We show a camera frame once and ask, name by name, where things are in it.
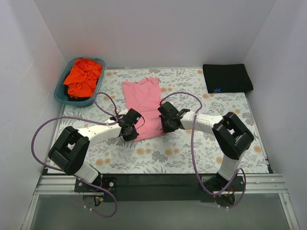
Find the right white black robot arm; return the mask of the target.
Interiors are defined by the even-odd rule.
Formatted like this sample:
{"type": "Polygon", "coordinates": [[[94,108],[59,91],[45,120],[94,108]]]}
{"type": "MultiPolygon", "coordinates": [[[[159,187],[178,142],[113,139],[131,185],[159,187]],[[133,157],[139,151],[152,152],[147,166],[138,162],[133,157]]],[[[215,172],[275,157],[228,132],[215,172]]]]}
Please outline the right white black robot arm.
{"type": "Polygon", "coordinates": [[[245,152],[254,141],[254,136],[239,117],[228,112],[224,116],[197,114],[189,109],[177,110],[170,102],[158,107],[164,133],[178,129],[194,129],[214,135],[223,160],[216,174],[216,182],[222,190],[230,189],[245,152]]]}

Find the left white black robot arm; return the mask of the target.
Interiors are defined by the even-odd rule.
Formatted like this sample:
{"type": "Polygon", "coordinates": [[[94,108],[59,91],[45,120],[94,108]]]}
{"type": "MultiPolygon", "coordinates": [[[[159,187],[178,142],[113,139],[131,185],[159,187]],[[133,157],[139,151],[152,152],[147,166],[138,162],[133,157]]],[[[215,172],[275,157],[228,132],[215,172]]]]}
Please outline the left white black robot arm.
{"type": "Polygon", "coordinates": [[[102,141],[123,137],[125,141],[136,139],[139,135],[135,125],[142,115],[134,109],[125,110],[118,116],[118,121],[106,121],[107,125],[95,125],[88,128],[75,129],[72,126],[64,128],[48,157],[67,175],[74,175],[85,180],[90,191],[96,192],[102,186],[100,173],[85,162],[88,149],[102,141]]]}

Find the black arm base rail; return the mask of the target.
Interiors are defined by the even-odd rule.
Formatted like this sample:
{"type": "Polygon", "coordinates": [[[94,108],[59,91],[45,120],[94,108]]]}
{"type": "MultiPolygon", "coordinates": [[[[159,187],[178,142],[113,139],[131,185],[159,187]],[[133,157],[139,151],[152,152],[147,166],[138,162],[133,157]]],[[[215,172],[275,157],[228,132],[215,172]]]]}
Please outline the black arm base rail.
{"type": "MultiPolygon", "coordinates": [[[[225,185],[216,174],[201,174],[202,183],[210,192],[220,191],[225,185]]],[[[94,185],[110,191],[117,201],[201,201],[213,203],[215,198],[206,193],[194,174],[104,174],[94,185]]],[[[242,176],[236,176],[225,193],[234,203],[235,192],[242,192],[242,176]]],[[[97,195],[93,188],[76,179],[74,192],[97,195]]]]}

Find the pink t shirt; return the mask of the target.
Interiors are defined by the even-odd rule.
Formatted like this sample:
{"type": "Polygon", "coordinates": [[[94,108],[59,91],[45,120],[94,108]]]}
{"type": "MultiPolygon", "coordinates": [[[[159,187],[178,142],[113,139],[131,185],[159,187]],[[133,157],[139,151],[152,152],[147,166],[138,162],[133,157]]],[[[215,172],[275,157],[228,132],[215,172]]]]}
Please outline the pink t shirt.
{"type": "Polygon", "coordinates": [[[158,107],[162,89],[158,78],[145,78],[139,82],[125,81],[122,84],[127,109],[134,109],[142,115],[144,125],[138,128],[135,141],[155,138],[163,135],[158,107]]]}

